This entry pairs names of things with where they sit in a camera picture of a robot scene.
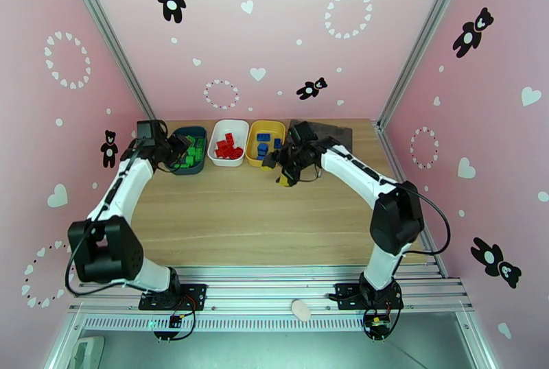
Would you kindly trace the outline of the dark teal plastic bin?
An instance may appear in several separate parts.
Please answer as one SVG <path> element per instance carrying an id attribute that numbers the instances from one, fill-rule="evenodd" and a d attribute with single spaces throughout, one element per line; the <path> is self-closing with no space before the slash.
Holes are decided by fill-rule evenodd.
<path id="1" fill-rule="evenodd" d="M 187 155 L 187 152 L 175 152 L 173 150 L 173 154 L 168 158 L 167 162 L 165 163 L 165 166 L 167 167 L 167 170 L 172 172 L 174 175 L 192 175 L 192 174 L 198 174 L 202 171 L 204 164 L 205 164 L 205 156 L 207 151 L 207 131 L 205 128 L 201 126 L 187 126 L 187 127 L 181 127 L 175 129 L 175 131 L 172 134 L 180 134 L 184 136 L 193 136 L 196 138 L 205 138 L 206 143 L 203 148 L 203 161 L 201 163 L 195 164 L 193 167 L 189 167 L 186 169 L 170 169 L 169 164 L 173 163 L 179 156 L 182 156 L 183 154 Z M 172 135 L 169 139 L 169 142 L 172 143 Z M 191 144 L 190 147 L 197 147 L 195 144 Z"/>

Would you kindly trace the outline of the yellow plastic bin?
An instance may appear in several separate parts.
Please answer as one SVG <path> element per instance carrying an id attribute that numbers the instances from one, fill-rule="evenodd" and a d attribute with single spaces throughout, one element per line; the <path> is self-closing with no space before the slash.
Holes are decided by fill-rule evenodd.
<path id="1" fill-rule="evenodd" d="M 256 135 L 258 133 L 269 133 L 271 140 L 269 142 L 258 142 Z M 248 133 L 248 142 L 246 144 L 246 159 L 248 164 L 253 167 L 261 167 L 262 161 L 257 160 L 257 146 L 260 143 L 268 144 L 269 152 L 277 150 L 274 148 L 274 140 L 281 139 L 282 145 L 285 143 L 286 128 L 283 123 L 275 120 L 257 120 L 252 123 Z"/>

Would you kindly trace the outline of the black compartment organizer box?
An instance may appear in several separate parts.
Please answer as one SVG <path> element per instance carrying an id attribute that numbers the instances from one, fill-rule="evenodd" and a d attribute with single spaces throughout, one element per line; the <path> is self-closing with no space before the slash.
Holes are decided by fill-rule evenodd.
<path id="1" fill-rule="evenodd" d="M 327 123 L 319 123 L 312 120 L 307 120 L 311 125 L 312 130 L 317 137 L 323 139 L 326 136 L 331 136 L 339 141 L 341 145 L 349 151 L 353 151 L 353 129 L 348 127 L 334 126 Z"/>

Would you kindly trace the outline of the white plastic bin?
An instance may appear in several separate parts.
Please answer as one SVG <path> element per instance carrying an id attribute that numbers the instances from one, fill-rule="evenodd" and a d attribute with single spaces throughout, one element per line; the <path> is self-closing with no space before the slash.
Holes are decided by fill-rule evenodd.
<path id="1" fill-rule="evenodd" d="M 244 153 L 248 142 L 249 124 L 240 119 L 223 119 L 218 121 L 211 131 L 207 155 L 211 162 L 219 167 L 238 167 L 244 162 Z M 225 140 L 225 134 L 231 133 L 234 139 L 234 148 L 241 147 L 244 153 L 238 159 L 233 159 L 227 154 L 227 158 L 217 158 L 215 150 L 218 149 L 217 142 Z"/>

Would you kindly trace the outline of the beige oval object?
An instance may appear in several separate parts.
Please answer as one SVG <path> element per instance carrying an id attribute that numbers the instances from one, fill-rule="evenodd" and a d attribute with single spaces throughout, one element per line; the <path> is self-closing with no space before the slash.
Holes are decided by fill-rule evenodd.
<path id="1" fill-rule="evenodd" d="M 308 322 L 312 316 L 310 308 L 302 300 L 293 300 L 291 304 L 291 310 L 294 316 L 302 321 Z"/>

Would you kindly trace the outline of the small circuit board yellow connector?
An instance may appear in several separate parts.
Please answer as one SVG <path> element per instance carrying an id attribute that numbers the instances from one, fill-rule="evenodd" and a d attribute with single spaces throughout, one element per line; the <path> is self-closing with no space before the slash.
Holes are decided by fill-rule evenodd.
<path id="1" fill-rule="evenodd" d="M 363 317 L 363 327 L 366 335 L 372 340 L 383 340 L 390 332 L 390 316 L 365 314 Z"/>

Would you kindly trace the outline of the white plastic object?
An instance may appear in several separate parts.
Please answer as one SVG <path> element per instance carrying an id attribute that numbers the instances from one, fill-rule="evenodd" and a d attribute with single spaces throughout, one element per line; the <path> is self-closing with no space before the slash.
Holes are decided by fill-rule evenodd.
<path id="1" fill-rule="evenodd" d="M 72 349 L 67 369 L 99 369 L 104 345 L 102 335 L 80 338 Z"/>

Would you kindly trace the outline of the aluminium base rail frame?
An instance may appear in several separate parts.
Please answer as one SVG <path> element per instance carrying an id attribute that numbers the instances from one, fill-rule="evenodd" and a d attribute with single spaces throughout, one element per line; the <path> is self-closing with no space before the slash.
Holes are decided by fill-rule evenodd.
<path id="1" fill-rule="evenodd" d="M 361 265 L 281 267 L 178 267 L 183 283 L 207 285 L 205 315 L 283 315 L 294 300 L 314 314 L 329 315 L 337 306 L 328 299 L 337 283 L 356 283 Z M 459 278 L 445 278 L 434 262 L 403 264 L 395 275 L 406 312 L 473 311 Z"/>

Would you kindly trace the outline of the aluminium corner post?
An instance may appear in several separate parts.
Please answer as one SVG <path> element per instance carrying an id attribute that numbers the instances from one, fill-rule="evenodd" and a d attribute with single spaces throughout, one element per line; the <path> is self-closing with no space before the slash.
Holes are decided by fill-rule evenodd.
<path id="1" fill-rule="evenodd" d="M 146 119 L 158 119 L 145 92 L 131 67 L 123 47 L 108 20 L 107 13 L 104 10 L 100 0 L 83 0 L 98 30 L 100 31 L 106 46 L 112 54 L 121 74 L 123 75 L 134 100 L 137 102 Z"/>
<path id="2" fill-rule="evenodd" d="M 375 127 L 378 132 L 384 133 L 386 131 L 389 122 L 419 66 L 424 53 L 428 49 L 430 41 L 436 33 L 437 27 L 442 21 L 450 3 L 451 0 L 434 0 L 387 102 L 375 122 Z"/>

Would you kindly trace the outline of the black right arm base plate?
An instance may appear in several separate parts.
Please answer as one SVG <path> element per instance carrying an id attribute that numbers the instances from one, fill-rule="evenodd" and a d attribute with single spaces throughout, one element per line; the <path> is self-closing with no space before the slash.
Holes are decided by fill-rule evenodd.
<path id="1" fill-rule="evenodd" d="M 338 283 L 329 299 L 337 303 L 339 310 L 402 310 L 404 308 L 400 285 L 393 281 L 382 290 L 375 290 L 366 283 Z"/>

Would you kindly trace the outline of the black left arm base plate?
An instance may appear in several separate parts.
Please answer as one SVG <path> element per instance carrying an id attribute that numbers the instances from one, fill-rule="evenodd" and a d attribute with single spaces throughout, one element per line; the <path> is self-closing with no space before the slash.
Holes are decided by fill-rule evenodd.
<path id="1" fill-rule="evenodd" d="M 181 284 L 178 291 L 148 292 L 142 294 L 140 311 L 202 311 L 208 286 L 205 284 Z"/>

